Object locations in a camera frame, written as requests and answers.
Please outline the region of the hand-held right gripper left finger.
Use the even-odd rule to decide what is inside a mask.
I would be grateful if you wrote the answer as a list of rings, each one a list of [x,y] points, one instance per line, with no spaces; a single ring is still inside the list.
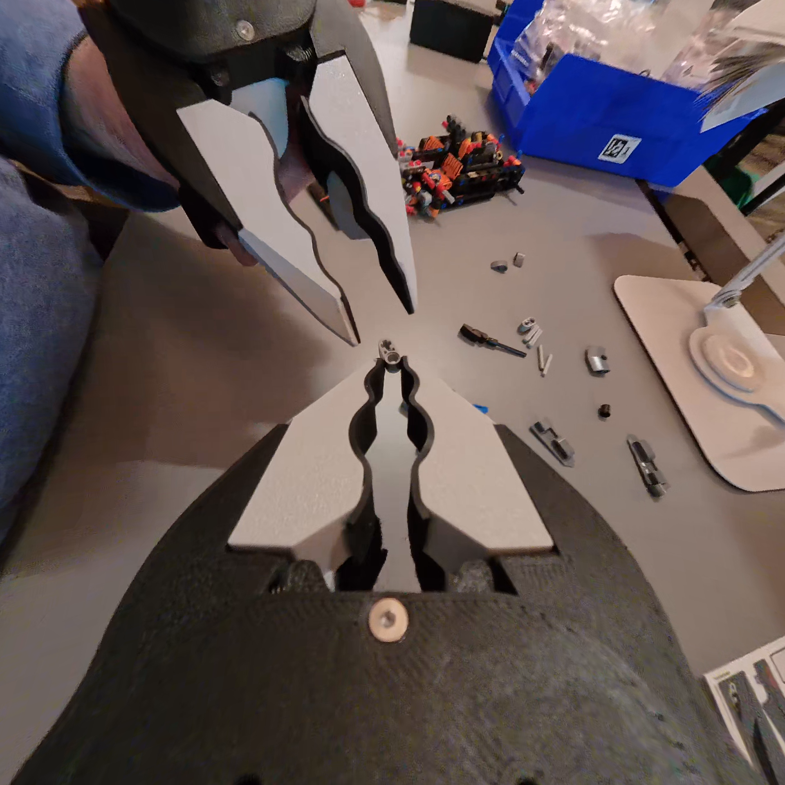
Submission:
[[[363,366],[285,428],[228,547],[314,562],[339,590],[370,590],[386,560],[366,454],[386,365]]]

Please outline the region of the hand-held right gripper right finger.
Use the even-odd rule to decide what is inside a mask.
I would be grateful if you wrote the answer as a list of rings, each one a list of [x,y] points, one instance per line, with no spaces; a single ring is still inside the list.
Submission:
[[[400,384],[416,449],[407,524],[420,589],[446,591],[470,562],[554,552],[489,416],[410,359],[400,361]]]

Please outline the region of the multicoloured lego car chassis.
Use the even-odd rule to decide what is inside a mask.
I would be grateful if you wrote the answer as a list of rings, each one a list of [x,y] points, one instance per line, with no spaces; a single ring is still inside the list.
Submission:
[[[498,194],[524,194],[525,167],[505,155],[502,139],[492,132],[468,132],[453,114],[444,132],[417,145],[397,139],[397,162],[407,215],[435,221],[444,211],[491,200]]]

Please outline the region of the person's left forearm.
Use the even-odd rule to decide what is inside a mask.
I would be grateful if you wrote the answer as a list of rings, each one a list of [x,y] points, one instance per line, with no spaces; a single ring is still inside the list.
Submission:
[[[66,66],[86,29],[72,2],[1,3],[2,155],[55,184],[87,187],[144,212],[179,206],[177,189],[84,148],[64,115]]]

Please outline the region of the grey lego panel with connector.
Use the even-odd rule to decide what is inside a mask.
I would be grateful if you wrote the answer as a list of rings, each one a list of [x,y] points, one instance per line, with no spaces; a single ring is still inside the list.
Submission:
[[[537,420],[531,425],[530,432],[562,466],[570,468],[575,466],[573,446],[557,432],[549,420]]]

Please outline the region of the long black lego shaft piece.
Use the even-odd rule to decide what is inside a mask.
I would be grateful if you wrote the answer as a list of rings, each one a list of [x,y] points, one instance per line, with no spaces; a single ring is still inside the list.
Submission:
[[[458,335],[468,343],[477,346],[483,346],[485,348],[490,348],[492,350],[505,352],[514,357],[520,357],[520,358],[527,357],[527,353],[525,351],[505,345],[502,342],[492,338],[485,332],[478,330],[474,327],[471,327],[466,323],[464,323],[461,326],[461,328],[458,331]]]

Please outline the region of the long grey lego panel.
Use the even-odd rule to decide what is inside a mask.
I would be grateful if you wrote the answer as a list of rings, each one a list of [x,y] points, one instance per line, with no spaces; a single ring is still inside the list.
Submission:
[[[637,471],[652,498],[662,498],[669,487],[665,476],[656,465],[655,453],[651,445],[636,435],[628,434],[626,443],[637,466]]]

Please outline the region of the lego sticker sheet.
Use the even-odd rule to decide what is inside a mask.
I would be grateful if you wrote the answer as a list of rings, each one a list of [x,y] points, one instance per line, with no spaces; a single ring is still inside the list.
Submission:
[[[703,677],[746,760],[768,783],[784,783],[784,638]]]

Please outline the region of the lego instruction booklet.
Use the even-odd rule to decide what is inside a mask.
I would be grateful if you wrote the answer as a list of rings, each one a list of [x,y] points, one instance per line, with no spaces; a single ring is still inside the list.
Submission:
[[[700,132],[783,99],[784,2],[760,1],[722,28],[731,39],[713,61],[702,89]]]

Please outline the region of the person's left hand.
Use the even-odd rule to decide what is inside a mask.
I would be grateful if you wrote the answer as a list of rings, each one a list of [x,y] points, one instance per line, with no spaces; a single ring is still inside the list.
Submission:
[[[106,61],[89,35],[67,58],[60,115],[69,151],[118,163],[163,183],[171,191],[179,189],[177,179],[137,132],[114,88]]]

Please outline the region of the black box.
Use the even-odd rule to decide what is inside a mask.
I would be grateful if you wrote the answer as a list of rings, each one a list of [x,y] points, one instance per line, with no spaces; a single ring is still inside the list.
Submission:
[[[471,2],[415,1],[410,44],[478,64],[484,57],[494,13]]]

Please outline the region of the blue plastic storage bin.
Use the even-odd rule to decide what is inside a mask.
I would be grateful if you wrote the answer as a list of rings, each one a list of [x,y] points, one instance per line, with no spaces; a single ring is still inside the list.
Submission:
[[[672,188],[766,112],[702,131],[697,92],[574,55],[530,94],[511,51],[542,5],[513,2],[488,55],[492,97],[516,152]]]

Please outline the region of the silver monitor stand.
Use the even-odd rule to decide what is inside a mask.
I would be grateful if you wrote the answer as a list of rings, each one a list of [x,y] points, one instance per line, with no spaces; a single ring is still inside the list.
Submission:
[[[724,287],[621,276],[615,296],[703,457],[741,491],[784,488],[784,361],[741,303],[783,236]]]

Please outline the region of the clear plastic parts bags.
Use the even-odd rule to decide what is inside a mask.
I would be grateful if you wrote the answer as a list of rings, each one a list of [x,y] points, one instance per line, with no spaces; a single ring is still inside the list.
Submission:
[[[708,1],[546,1],[515,41],[509,64],[528,95],[566,55],[663,83],[693,86],[707,39],[737,14]]]

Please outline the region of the person's blue-grey clothing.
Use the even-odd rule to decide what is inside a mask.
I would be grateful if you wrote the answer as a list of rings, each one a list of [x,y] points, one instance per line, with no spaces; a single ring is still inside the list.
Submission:
[[[103,262],[56,188],[1,164],[1,537],[56,428],[93,320]]]

